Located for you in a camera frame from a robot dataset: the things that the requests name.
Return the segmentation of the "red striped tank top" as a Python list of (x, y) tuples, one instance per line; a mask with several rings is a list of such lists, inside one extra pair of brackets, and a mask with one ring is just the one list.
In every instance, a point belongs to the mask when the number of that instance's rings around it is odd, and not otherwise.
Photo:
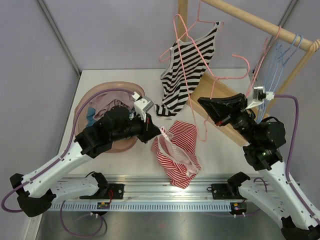
[(151, 151), (163, 167), (172, 186), (186, 189), (202, 169), (196, 156), (197, 128), (195, 125), (175, 121), (166, 130), (160, 127)]

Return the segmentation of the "mauve tank top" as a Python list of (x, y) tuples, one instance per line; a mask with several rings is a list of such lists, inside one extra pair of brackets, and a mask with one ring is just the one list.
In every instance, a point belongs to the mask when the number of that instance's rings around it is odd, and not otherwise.
[(132, 95), (125, 91), (109, 91), (94, 97), (88, 107), (95, 109), (96, 120), (99, 120), (104, 114), (115, 106), (127, 108), (129, 111), (134, 107), (134, 99)]

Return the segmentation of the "teal tank top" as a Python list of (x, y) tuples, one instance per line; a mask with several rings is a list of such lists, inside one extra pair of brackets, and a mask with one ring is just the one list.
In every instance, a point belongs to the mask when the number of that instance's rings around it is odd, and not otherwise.
[(89, 107), (86, 114), (87, 124), (85, 127), (92, 126), (97, 120), (95, 119), (96, 110), (93, 107)]

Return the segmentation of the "pink hanger of mauve top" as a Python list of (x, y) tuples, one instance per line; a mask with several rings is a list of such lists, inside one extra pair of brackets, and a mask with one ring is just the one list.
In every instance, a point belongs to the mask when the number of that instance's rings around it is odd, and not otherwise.
[(246, 97), (248, 97), (249, 94), (251, 93), (251, 91), (252, 91), (252, 89), (253, 89), (253, 87), (254, 87), (255, 81), (256, 81), (256, 79), (257, 79), (257, 77), (258, 77), (258, 73), (259, 73), (259, 71), (260, 71), (260, 68), (261, 68), (261, 66), (262, 66), (262, 64), (263, 64), (263, 62), (264, 62), (267, 54), (269, 53), (269, 51), (271, 50), (271, 48), (274, 46), (274, 44), (275, 44), (276, 41), (278, 40), (278, 37), (279, 37), (279, 35), (280, 35), (281, 30), (282, 30), (282, 26), (279, 25), (279, 26), (278, 26), (278, 31), (277, 31), (277, 33), (276, 33), (276, 35), (275, 35), (275, 37), (274, 37), (274, 40), (273, 40), (271, 43), (268, 43), (268, 42), (267, 42), (268, 38), (266, 38), (266, 40), (265, 40), (265, 42), (264, 42), (264, 45), (263, 45), (263, 51), (262, 51), (262, 54), (261, 54), (261, 56), (260, 56), (260, 59), (258, 60), (256, 66), (255, 66), (255, 68), (254, 68), (254, 70), (253, 70), (253, 78), (252, 78), (252, 80), (251, 80), (251, 82), (250, 82), (250, 84), (249, 84), (249, 87), (248, 87), (248, 89), (247, 89), (247, 92), (246, 92), (246, 94), (245, 94)]

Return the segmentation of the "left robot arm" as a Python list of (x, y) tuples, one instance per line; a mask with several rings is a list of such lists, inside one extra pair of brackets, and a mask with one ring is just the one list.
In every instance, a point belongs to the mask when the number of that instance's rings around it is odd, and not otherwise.
[(161, 133), (150, 114), (145, 118), (130, 118), (125, 107), (116, 106), (107, 111), (93, 125), (71, 139), (64, 152), (29, 174), (16, 173), (10, 183), (17, 193), (19, 211), (28, 217), (43, 214), (55, 203), (65, 200), (103, 199), (109, 193), (109, 183), (100, 172), (82, 179), (61, 182), (61, 178), (75, 168), (109, 151), (118, 141), (138, 138), (147, 143)]

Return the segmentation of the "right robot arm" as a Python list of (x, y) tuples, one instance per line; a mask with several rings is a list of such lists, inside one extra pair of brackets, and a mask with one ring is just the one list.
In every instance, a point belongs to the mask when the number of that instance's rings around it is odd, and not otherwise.
[(254, 203), (277, 223), (285, 239), (318, 240), (320, 211), (293, 179), (290, 162), (284, 161), (279, 152), (286, 143), (284, 124), (273, 116), (257, 123), (242, 93), (225, 98), (200, 97), (197, 101), (216, 126), (231, 125), (248, 142), (242, 148), (247, 163), (267, 181), (278, 198), (260, 191), (243, 172), (228, 179), (228, 195)]

